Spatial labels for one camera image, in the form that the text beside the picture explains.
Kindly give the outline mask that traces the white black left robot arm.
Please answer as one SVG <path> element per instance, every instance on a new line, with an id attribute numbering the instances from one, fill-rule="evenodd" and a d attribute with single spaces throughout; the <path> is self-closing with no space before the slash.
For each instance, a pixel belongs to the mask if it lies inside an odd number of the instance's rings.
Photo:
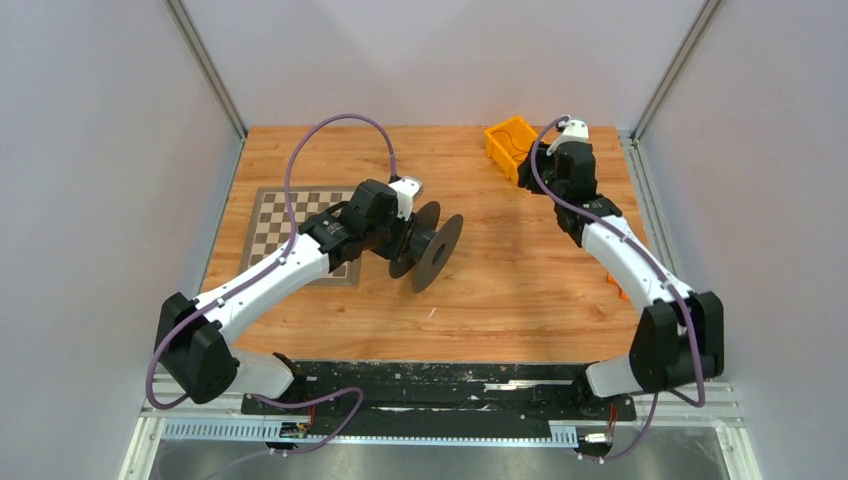
<path id="1" fill-rule="evenodd" d="M 176 292 L 161 306 L 148 368 L 162 365 L 183 389 L 180 402 L 208 403 L 225 392 L 267 397 L 282 414 L 300 410 L 306 388 L 275 355 L 234 348 L 255 320 L 301 287 L 358 259 L 363 252 L 395 260 L 414 225 L 421 181 L 368 179 L 347 201 L 308 217 L 289 239 L 252 268 L 194 299 Z"/>

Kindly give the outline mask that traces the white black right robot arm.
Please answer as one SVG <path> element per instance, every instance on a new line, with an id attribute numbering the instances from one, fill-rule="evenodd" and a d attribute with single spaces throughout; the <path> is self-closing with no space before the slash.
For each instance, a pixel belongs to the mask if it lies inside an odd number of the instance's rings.
<path id="1" fill-rule="evenodd" d="M 639 241 L 610 199 L 597 191 L 590 144 L 535 142 L 518 168 L 520 187 L 547 194 L 559 228 L 608 271 L 640 319 L 627 353 L 583 366 L 571 403 L 596 417 L 611 397 L 635 393 L 680 393 L 693 384 L 706 402 L 705 382 L 724 370 L 724 307 L 713 292 L 695 292 L 676 278 Z"/>

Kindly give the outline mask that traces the grey perforated cable spool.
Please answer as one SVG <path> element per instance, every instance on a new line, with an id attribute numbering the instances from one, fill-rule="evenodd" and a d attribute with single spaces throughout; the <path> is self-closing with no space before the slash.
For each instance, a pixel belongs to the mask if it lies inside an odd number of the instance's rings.
<path id="1" fill-rule="evenodd" d="M 389 275 L 399 279 L 413 271 L 412 290 L 423 292 L 439 276 L 453 254 L 464 226 L 464 217 L 455 214 L 440 228 L 441 206 L 430 201 L 414 213 L 411 228 L 400 256 L 389 262 Z"/>

